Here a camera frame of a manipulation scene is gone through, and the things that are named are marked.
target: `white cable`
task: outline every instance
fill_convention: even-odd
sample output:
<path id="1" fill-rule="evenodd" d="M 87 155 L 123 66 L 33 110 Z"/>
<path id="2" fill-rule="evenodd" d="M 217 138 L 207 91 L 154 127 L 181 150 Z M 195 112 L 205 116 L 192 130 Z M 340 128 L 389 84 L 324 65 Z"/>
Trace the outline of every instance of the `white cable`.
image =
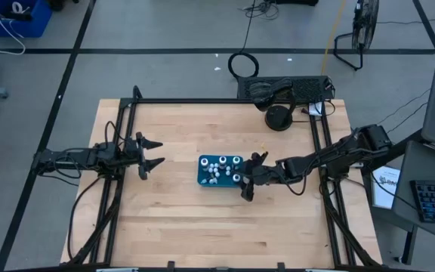
<path id="1" fill-rule="evenodd" d="M 12 21 L 10 21 L 9 22 L 9 26 L 13 29 L 13 27 L 11 26 L 11 23 L 13 22 L 14 20 L 12 20 Z M 18 42 L 22 47 L 23 47 L 23 49 L 21 50 L 21 52 L 20 53 L 13 53 L 13 52 L 9 52 L 9 51 L 0 51 L 0 53 L 3 53 L 3 54 L 12 54 L 12 55 L 17 55 L 17 56 L 20 56 L 20 55 L 22 55 L 22 54 L 24 54 L 24 52 L 26 51 L 26 46 L 24 46 L 24 44 L 19 40 L 19 39 L 17 39 L 13 34 L 11 34 L 11 32 L 9 32 L 9 30 L 8 29 L 6 29 L 6 27 L 5 27 L 5 25 L 3 24 L 3 22 L 1 22 L 1 18 L 0 18 L 0 25 L 2 26 L 2 28 L 4 29 L 4 30 L 6 30 L 6 32 L 11 36 L 11 37 L 13 37 L 13 39 L 16 41 L 16 42 Z M 20 35 L 20 34 L 18 34 L 16 31 L 14 31 L 19 37 L 21 37 L 21 38 L 23 38 L 22 37 L 22 35 Z"/>

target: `blue board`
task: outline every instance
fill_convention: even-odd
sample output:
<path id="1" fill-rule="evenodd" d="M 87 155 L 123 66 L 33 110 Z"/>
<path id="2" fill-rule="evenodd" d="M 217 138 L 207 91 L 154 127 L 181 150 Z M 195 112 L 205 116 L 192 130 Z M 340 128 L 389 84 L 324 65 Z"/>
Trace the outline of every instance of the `blue board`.
<path id="1" fill-rule="evenodd" d="M 224 155 L 201 155 L 199 157 L 198 163 L 198 171 L 197 171 L 197 183 L 204 187 L 238 187 L 236 182 L 233 181 L 233 169 L 234 167 L 241 168 L 242 167 L 242 157 L 241 156 L 224 156 L 226 157 L 226 166 L 231 167 L 231 175 L 226 175 L 226 167 L 224 169 L 217 168 L 217 172 L 220 174 L 219 178 L 217 178 L 216 184 L 211 184 L 209 181 L 214 178 L 214 172 L 213 174 L 209 173 L 208 170 L 205 171 L 205 167 L 201 166 L 201 160 L 207 159 L 208 165 L 215 165 L 219 164 L 219 158 Z M 234 165 L 233 164 L 233 158 L 238 157 L 239 158 L 239 164 Z"/>

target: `wooden table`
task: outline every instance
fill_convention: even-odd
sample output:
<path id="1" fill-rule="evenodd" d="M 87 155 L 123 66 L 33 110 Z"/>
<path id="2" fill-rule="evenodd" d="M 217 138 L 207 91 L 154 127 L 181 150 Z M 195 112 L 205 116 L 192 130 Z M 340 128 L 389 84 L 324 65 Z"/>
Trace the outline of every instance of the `wooden table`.
<path id="1" fill-rule="evenodd" d="M 329 116 L 329 127 L 335 142 L 350 133 L 350 124 L 344 102 L 333 103 L 336 112 Z M 103 128 L 116 119 L 118 105 L 118 100 L 100 101 L 90 145 L 103 142 Z M 294 120 L 308 117 L 296 110 Z M 276 159 L 314 152 L 309 123 L 296 122 L 286 131 L 272 131 L 252 104 L 138 104 L 133 135 L 137 131 L 164 143 L 146 151 L 146 157 L 164 156 L 165 161 L 146 181 L 139 179 L 136 166 L 127 169 L 112 266 L 165 267 L 175 261 L 176 267 L 275 268 L 277 262 L 285 262 L 288 268 L 333 267 L 317 170 L 308 177 L 303 196 L 294 196 L 282 185 L 256 186 L 253 202 L 243 200 L 240 189 L 205 188 L 196 181 L 201 154 L 249 158 L 253 152 L 267 150 L 265 164 L 274 165 Z M 362 182 L 358 170 L 351 170 L 350 176 Z M 79 193 L 95 178 L 95 173 L 85 172 Z M 350 230 L 381 263 L 366 192 L 354 183 L 341 185 Z M 100 181 L 80 200 L 72 231 L 73 252 L 94 229 L 102 188 Z M 346 263 L 343 238 L 336 229 L 341 260 Z M 67 259 L 63 250 L 62 261 Z"/>

